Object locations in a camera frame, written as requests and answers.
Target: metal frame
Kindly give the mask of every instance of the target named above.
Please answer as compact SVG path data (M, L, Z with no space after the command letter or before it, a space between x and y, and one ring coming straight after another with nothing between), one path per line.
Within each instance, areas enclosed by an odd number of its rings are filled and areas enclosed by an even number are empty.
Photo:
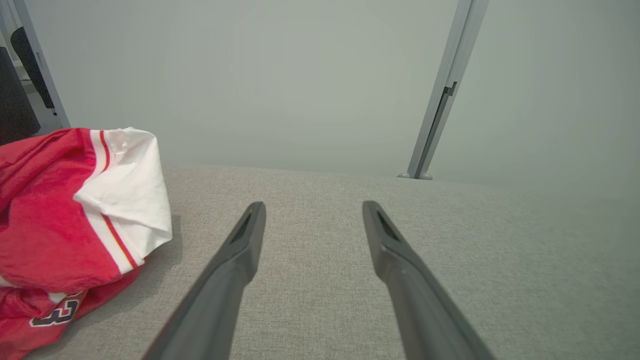
M460 88L488 4L489 0L459 1L418 140L409 162L408 176L401 177L430 178L426 172Z
M36 56L36 61L38 62L38 66L40 67L42 78L44 79L44 83L47 85L49 96L51 96L51 100L55 105L56 113L58 114L57 118L60 121L62 127L70 128L71 125L69 124L67 112L65 112L65 109L62 106L62 100L60 100L60 96L58 95L58 91L56 90L56 85L53 83L53 77L51 76L51 72L49 71L47 62L45 61L44 55L42 54L40 42L38 41L38 37L36 36L35 28L33 27L31 17L29 17L29 11L27 10L27 6L24 1L25 0L13 0L16 12L18 13L18 18L22 22L24 31L27 33L27 37L29 38L29 44L31 45L33 54Z

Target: red jersey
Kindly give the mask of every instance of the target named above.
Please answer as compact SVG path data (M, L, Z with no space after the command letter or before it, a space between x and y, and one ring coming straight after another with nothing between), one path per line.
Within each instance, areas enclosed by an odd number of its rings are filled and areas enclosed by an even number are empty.
M154 135L62 129L0 147L0 359L57 341L171 237Z

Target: printed number 3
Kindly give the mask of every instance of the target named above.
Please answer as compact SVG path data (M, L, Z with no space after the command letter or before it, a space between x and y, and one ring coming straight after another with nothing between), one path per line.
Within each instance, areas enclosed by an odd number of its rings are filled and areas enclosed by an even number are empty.
M73 319L76 310L78 309L78 305L80 305L80 301L78 300L67 300L65 301L65 310L67 315L62 315L62 309L55 309L49 316L46 318L33 318L31 319L31 326L51 326L51 325L59 325L61 323L67 323Z

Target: gray wall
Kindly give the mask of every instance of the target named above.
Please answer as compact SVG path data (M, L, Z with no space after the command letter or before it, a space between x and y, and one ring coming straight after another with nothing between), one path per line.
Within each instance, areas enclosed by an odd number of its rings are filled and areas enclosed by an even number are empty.
M640 200L640 2L491 0L429 172Z
M166 165L396 176L458 0L26 0L72 126Z

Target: gray fabric surface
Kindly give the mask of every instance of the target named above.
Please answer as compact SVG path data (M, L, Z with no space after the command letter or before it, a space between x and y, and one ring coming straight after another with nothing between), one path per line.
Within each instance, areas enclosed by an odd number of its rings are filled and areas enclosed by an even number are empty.
M640 207L256 168L167 170L174 239L28 359L137 359L249 203L267 225L233 359L401 359L362 201L376 200L498 359L637 359Z

